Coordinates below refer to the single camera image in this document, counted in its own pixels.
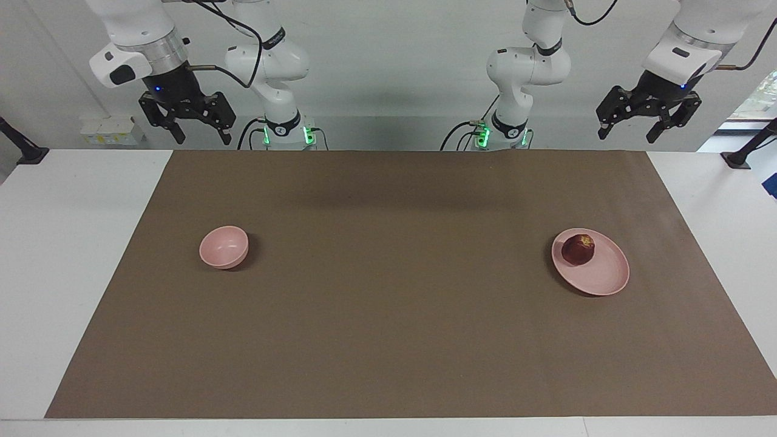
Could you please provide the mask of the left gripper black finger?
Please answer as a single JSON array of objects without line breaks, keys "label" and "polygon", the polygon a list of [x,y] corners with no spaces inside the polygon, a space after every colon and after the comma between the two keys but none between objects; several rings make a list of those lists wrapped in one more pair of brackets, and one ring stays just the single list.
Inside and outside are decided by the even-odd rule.
[{"label": "left gripper black finger", "polygon": [[631,117],[630,107],[636,104],[636,97],[637,94],[633,90],[624,89],[622,86],[611,88],[595,110],[600,123],[597,131],[600,140],[607,138],[614,125]]},{"label": "left gripper black finger", "polygon": [[653,144],[665,130],[670,130],[675,127],[684,127],[691,120],[691,117],[696,113],[701,104],[702,100],[699,97],[699,94],[697,94],[696,91],[691,91],[687,97],[683,97],[683,99],[680,100],[674,113],[671,113],[669,109],[660,109],[659,119],[646,134],[646,140],[650,144]]}]

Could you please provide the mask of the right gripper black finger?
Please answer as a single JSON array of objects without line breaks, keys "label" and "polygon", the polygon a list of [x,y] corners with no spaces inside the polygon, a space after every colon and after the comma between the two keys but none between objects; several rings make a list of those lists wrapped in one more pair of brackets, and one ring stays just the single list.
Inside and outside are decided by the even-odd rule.
[{"label": "right gripper black finger", "polygon": [[161,127],[169,132],[175,139],[177,144],[181,145],[186,139],[184,132],[180,125],[177,123],[177,117],[171,111],[163,113],[161,107],[156,100],[154,100],[150,92],[144,92],[139,98],[138,103],[142,109],[146,119],[152,127]]},{"label": "right gripper black finger", "polygon": [[202,95],[189,105],[188,114],[217,131],[225,146],[231,144],[231,129],[236,122],[236,114],[222,92]]}]

